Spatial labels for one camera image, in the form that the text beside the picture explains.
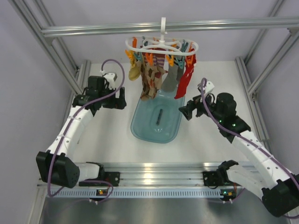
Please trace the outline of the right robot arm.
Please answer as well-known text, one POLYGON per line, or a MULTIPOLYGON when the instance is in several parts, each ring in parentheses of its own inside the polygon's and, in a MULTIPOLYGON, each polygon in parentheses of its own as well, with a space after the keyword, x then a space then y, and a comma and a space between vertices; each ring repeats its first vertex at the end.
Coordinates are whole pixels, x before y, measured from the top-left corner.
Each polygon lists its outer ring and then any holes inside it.
POLYGON ((220 93, 215 101, 208 94, 205 99, 196 96, 179 108, 187 120, 206 115, 218 126, 221 135, 242 152, 258 171, 254 174, 234 160, 224 161, 217 170, 219 184, 241 185, 263 203, 275 217, 286 214, 299 206, 299 176, 293 174, 266 150, 250 126, 236 114, 236 102, 229 93, 220 93))

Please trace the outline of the beige argyle sock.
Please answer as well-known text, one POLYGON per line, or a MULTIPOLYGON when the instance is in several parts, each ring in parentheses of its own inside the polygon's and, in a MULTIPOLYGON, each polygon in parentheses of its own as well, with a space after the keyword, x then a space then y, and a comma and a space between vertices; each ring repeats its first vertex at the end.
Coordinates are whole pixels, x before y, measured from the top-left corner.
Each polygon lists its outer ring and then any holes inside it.
POLYGON ((156 73, 158 73, 156 66, 147 67, 146 78, 149 85, 148 97, 151 99, 154 99, 156 97, 157 91, 161 89, 162 86, 162 76, 161 78, 156 78, 156 73))
POLYGON ((156 94, 155 87, 155 72, 154 67, 147 64, 141 65, 141 77, 142 77, 142 93, 140 99, 146 101, 153 99, 156 94))

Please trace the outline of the white round clip hanger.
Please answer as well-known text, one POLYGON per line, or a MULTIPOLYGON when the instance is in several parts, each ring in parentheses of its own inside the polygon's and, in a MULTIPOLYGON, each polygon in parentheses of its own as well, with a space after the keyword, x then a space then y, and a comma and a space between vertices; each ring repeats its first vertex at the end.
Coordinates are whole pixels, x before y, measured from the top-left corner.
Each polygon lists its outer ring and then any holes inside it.
POLYGON ((128 51, 136 53, 164 54, 170 56, 191 56, 197 53, 199 45, 189 39, 166 37, 166 18, 161 18, 160 36, 134 36, 125 40, 128 51))

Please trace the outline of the yellow sock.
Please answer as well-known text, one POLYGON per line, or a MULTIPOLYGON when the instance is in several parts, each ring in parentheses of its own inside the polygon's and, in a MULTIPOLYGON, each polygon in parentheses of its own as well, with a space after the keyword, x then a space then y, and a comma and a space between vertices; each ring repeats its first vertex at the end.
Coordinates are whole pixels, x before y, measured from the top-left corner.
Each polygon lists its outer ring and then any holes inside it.
POLYGON ((141 61, 140 60, 133 60, 131 61, 130 70, 128 73, 128 78, 130 81, 135 81, 141 73, 141 61))

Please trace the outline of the beige purple striped sock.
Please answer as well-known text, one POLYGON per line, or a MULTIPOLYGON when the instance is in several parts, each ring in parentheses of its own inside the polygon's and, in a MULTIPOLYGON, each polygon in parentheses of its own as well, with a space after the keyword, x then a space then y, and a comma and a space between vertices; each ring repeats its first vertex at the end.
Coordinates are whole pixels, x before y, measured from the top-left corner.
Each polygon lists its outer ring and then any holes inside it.
POLYGON ((164 69, 164 63, 165 63, 165 55, 164 54, 154 54, 153 55, 153 64, 156 66, 158 73, 155 74, 156 78, 161 78, 162 75, 167 73, 164 69))

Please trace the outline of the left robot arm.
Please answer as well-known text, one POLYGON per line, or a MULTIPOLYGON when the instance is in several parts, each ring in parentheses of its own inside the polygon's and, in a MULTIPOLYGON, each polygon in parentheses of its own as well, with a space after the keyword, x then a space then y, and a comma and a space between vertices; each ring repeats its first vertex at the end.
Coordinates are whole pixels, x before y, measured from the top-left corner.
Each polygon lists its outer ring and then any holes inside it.
POLYGON ((101 185, 106 179, 103 167, 95 162, 74 163, 71 157, 77 143, 100 108, 126 107, 125 88, 116 87, 117 75, 108 72, 102 76, 90 76, 82 95, 72 103, 68 118, 54 142, 36 156, 36 163, 43 182, 73 188, 79 182, 90 179, 101 185))

